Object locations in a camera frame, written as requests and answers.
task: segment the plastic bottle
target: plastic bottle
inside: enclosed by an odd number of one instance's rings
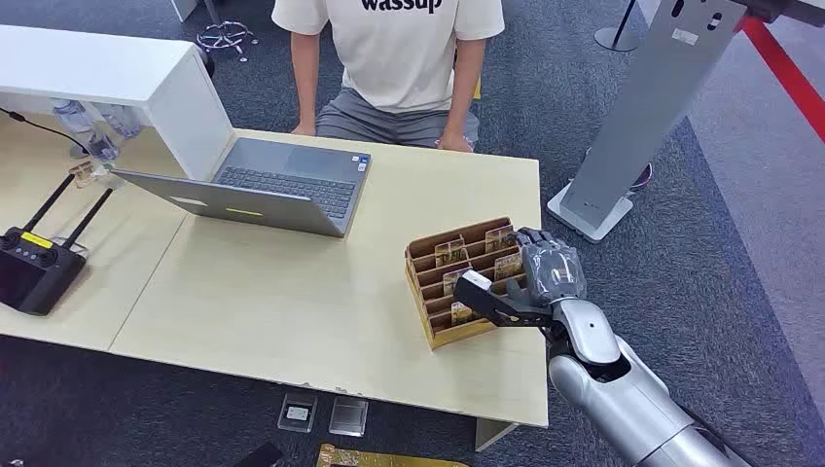
[[[118,157],[118,147],[112,143],[109,136],[94,127],[94,121],[86,112],[83,104],[76,100],[53,99],[54,116],[64,128],[86,146],[92,156],[102,162],[111,162]]]
[[[130,108],[120,104],[95,103],[93,105],[100,111],[100,115],[109,126],[124,139],[131,139],[140,134],[140,122]]]

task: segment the robotic arm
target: robotic arm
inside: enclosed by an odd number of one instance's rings
[[[550,347],[550,379],[582,411],[628,465],[742,467],[721,435],[671,398],[667,386],[622,338],[604,312],[586,300],[575,248],[546,232],[517,233],[527,278],[507,296],[475,271],[456,282],[455,298],[500,327],[536,327]]]

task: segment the red stripe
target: red stripe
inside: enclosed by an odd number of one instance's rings
[[[773,75],[797,104],[816,134],[825,142],[825,100],[822,100],[760,19],[748,17],[744,30]]]

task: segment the white t-shirt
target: white t-shirt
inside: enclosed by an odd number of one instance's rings
[[[327,21],[343,85],[379,110],[447,110],[455,39],[504,30],[501,0],[276,0],[272,20],[314,35]]]

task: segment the yellow label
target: yellow label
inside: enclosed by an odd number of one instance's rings
[[[264,215],[264,214],[261,214],[260,212],[243,211],[243,210],[240,210],[240,209],[232,209],[231,207],[228,207],[227,210],[230,211],[230,212],[237,212],[239,214],[249,214],[250,216],[263,216]]]
[[[23,239],[26,239],[34,243],[35,245],[40,245],[44,248],[52,248],[52,243],[50,241],[46,240],[45,238],[41,238],[35,235],[34,233],[24,232],[21,236],[23,237]]]

